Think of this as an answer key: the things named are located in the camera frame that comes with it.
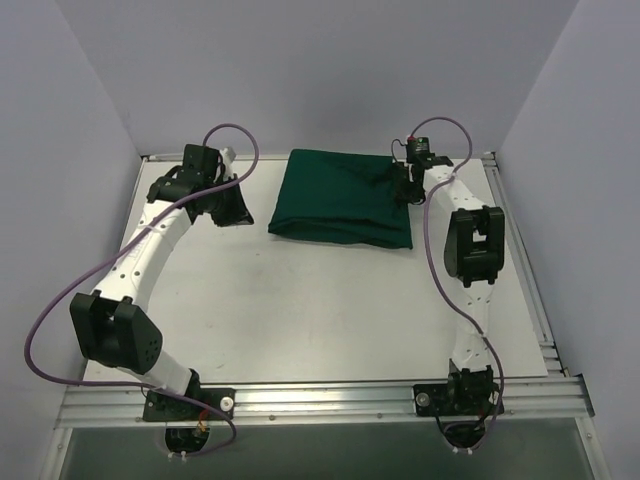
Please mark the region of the green surgical drape cloth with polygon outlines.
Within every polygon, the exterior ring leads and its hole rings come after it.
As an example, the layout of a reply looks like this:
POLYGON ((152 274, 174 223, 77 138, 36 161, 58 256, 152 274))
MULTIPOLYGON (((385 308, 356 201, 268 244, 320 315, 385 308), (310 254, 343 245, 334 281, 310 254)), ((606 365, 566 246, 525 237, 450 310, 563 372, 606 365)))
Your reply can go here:
POLYGON ((291 151, 268 232, 290 240, 413 247, 408 207, 395 200, 389 156, 291 151))

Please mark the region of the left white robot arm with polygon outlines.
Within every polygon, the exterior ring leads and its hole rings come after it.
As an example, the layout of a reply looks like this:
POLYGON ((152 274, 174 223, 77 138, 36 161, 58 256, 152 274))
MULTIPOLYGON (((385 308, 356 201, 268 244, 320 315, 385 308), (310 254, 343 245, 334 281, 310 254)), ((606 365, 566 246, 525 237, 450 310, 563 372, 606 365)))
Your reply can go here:
POLYGON ((166 408, 179 419, 200 411, 199 379, 165 351, 148 304, 167 260, 199 216, 210 216, 218 227, 253 224, 235 159, 230 147, 186 145, 181 164, 151 184, 127 252, 92 293, 77 293, 70 304, 82 355, 169 391, 166 408))

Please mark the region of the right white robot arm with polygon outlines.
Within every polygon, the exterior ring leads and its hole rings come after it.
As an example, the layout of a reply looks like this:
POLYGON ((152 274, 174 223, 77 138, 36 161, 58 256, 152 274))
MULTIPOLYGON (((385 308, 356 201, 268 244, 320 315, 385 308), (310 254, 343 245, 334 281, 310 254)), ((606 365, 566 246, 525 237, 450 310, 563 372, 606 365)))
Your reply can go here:
POLYGON ((488 333, 493 288, 505 263, 505 216, 457 178, 453 162, 431 151, 426 137, 409 136, 404 160, 393 160, 394 195, 400 203, 437 202, 449 215, 443 265, 456 294, 445 301, 457 314, 444 400, 464 413, 499 391, 488 333))

